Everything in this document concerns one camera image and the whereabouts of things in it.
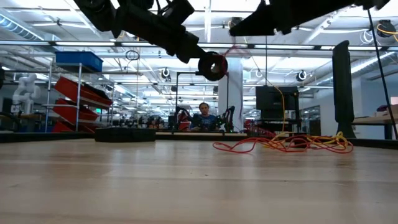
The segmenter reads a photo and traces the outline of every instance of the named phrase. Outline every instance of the black monitor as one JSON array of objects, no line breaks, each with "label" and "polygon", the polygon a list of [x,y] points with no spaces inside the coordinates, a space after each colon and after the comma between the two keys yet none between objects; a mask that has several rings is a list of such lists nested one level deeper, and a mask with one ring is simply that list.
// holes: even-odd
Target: black monitor
[{"label": "black monitor", "polygon": [[[296,110],[299,91],[296,86],[280,86],[283,93],[285,110]],[[283,118],[282,95],[273,86],[256,87],[256,109],[261,110],[261,118]]]},{"label": "black monitor", "polygon": [[351,60],[349,41],[345,40],[333,49],[333,95],[335,97],[335,120],[344,136],[355,138],[351,123],[354,121]]}]

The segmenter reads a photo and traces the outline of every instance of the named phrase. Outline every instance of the desk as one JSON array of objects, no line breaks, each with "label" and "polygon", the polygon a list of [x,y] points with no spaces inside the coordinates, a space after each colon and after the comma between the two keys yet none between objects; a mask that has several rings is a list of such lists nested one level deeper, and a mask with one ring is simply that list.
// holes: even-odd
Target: desk
[{"label": "desk", "polygon": [[[396,123],[398,123],[398,114],[394,114],[394,119]],[[392,124],[389,115],[355,118],[351,124],[362,126],[384,126],[384,139],[392,139]]]},{"label": "desk", "polygon": [[396,150],[239,155],[212,144],[2,144],[0,223],[397,223]]}]

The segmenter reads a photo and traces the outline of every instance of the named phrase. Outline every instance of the table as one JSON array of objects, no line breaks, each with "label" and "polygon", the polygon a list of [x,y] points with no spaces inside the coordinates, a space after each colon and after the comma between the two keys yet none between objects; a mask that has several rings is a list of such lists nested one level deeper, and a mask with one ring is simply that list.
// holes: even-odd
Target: table
[{"label": "table", "polygon": [[[398,114],[394,114],[394,119],[396,123],[398,123]],[[389,115],[355,118],[351,124],[363,126],[384,126],[384,139],[392,139],[392,123]]]},{"label": "table", "polygon": [[397,223],[396,150],[240,155],[212,144],[1,144],[0,223]]}]

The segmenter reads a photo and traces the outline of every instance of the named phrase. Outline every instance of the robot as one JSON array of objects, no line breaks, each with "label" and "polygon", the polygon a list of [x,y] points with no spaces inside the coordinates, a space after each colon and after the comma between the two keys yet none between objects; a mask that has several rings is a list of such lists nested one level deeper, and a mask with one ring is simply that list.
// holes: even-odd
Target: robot
[{"label": "robot", "polygon": [[20,77],[17,90],[12,96],[12,107],[11,113],[21,114],[32,114],[34,105],[33,99],[40,97],[40,87],[35,85],[36,74],[30,74],[28,77]]}]

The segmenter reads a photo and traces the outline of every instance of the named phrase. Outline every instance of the man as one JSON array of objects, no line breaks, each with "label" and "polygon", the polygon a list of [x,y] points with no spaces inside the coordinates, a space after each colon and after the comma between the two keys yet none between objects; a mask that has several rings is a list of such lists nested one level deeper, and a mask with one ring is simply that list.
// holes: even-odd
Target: man
[{"label": "man", "polygon": [[191,131],[218,131],[219,128],[216,126],[217,117],[209,114],[209,105],[205,102],[199,104],[201,119],[201,126],[195,126],[197,124],[191,124]]}]

